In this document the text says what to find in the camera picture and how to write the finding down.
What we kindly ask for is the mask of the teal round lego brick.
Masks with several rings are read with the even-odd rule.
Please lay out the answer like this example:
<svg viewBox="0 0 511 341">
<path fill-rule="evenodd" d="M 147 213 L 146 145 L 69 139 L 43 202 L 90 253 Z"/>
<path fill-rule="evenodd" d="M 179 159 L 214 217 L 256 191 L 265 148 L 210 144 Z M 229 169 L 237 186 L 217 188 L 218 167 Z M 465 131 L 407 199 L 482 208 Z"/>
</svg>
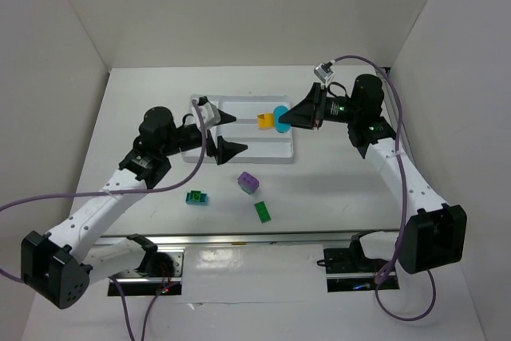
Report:
<svg viewBox="0 0 511 341">
<path fill-rule="evenodd" d="M 278 133 L 287 133 L 290 131 L 291 126 L 288 123 L 283 123 L 280 118 L 288 111 L 288 107 L 285 105 L 279 105 L 273 110 L 273 121 L 275 130 Z"/>
</svg>

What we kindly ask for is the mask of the yellow lego brick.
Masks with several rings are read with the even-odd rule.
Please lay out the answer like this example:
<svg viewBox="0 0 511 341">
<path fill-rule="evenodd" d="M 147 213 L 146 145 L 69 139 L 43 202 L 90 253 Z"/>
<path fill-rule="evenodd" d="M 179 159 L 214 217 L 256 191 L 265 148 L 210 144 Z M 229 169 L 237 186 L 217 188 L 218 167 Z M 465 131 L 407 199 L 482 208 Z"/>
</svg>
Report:
<svg viewBox="0 0 511 341">
<path fill-rule="evenodd" d="M 273 129 L 275 127 L 272 113 L 263 113 L 257 116 L 258 129 Z"/>
</svg>

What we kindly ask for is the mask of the purple lego brick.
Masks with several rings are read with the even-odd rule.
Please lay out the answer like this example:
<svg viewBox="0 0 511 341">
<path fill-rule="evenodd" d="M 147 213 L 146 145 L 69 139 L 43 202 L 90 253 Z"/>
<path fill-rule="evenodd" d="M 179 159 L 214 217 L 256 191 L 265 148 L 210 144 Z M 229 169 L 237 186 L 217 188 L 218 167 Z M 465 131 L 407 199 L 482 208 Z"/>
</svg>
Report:
<svg viewBox="0 0 511 341">
<path fill-rule="evenodd" d="M 237 178 L 240 188 L 251 195 L 259 188 L 259 180 L 248 172 L 242 172 Z"/>
</svg>

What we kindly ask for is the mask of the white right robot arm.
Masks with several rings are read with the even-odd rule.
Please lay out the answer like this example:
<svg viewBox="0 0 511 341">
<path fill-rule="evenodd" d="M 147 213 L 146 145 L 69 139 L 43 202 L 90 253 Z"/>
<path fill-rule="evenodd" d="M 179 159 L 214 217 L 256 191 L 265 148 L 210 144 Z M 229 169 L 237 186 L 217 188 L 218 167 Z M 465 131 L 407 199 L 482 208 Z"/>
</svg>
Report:
<svg viewBox="0 0 511 341">
<path fill-rule="evenodd" d="M 315 83 L 279 122 L 299 129 L 318 129 L 325 121 L 346 124 L 351 144 L 379 172 L 399 203 L 398 232 L 372 232 L 360 238 L 367 259 L 399 263 L 409 274 L 457 263 L 465 243 L 465 210 L 438 195 L 416 169 L 382 115 L 383 100 L 382 81 L 372 74 L 356 77 L 349 96 L 331 97 L 327 88 Z"/>
</svg>

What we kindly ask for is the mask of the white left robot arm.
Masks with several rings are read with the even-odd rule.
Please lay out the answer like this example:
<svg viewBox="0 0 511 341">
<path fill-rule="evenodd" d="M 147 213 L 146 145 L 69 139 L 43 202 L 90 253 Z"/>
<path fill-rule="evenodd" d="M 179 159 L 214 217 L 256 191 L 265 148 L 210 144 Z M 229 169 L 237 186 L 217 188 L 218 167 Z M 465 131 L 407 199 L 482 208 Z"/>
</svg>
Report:
<svg viewBox="0 0 511 341">
<path fill-rule="evenodd" d="M 218 165 L 247 150 L 240 143 L 213 138 L 218 125 L 236 122 L 206 97 L 192 100 L 192 112 L 177 126 L 163 106 L 149 109 L 139 125 L 132 149 L 98 192 L 87 192 L 87 201 L 67 220 L 40 234 L 32 231 L 21 245 L 21 280 L 59 309 L 74 305 L 89 285 L 134 270 L 155 274 L 169 272 L 171 260 L 149 238 L 126 236 L 114 245 L 95 243 L 129 208 L 148 194 L 162 192 L 159 183 L 171 169 L 173 155 L 199 149 L 199 159 L 214 158 Z"/>
</svg>

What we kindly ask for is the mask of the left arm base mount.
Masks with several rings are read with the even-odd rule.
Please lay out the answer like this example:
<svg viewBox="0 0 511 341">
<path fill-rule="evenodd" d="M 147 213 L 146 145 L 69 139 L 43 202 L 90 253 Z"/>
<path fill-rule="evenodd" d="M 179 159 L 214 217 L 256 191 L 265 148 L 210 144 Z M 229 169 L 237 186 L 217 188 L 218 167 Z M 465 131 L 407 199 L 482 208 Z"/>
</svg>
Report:
<svg viewBox="0 0 511 341">
<path fill-rule="evenodd" d="M 126 296 L 152 296 L 161 291 L 163 296 L 182 293 L 184 249 L 157 244 L 139 234 L 126 237 L 142 251 L 141 260 L 134 268 L 115 274 Z"/>
</svg>

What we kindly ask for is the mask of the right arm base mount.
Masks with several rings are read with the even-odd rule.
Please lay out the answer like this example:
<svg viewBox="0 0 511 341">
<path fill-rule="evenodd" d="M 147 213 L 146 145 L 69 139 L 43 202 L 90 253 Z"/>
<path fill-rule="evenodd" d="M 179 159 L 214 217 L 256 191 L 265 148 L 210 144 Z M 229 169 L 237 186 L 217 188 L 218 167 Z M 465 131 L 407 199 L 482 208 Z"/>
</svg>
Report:
<svg viewBox="0 0 511 341">
<path fill-rule="evenodd" d="M 363 251 L 360 238 L 362 232 L 351 237 L 347 246 L 323 249 L 323 258 L 316 265 L 327 275 L 327 291 L 374 291 L 377 287 L 377 272 L 387 263 L 383 259 L 369 259 Z"/>
</svg>

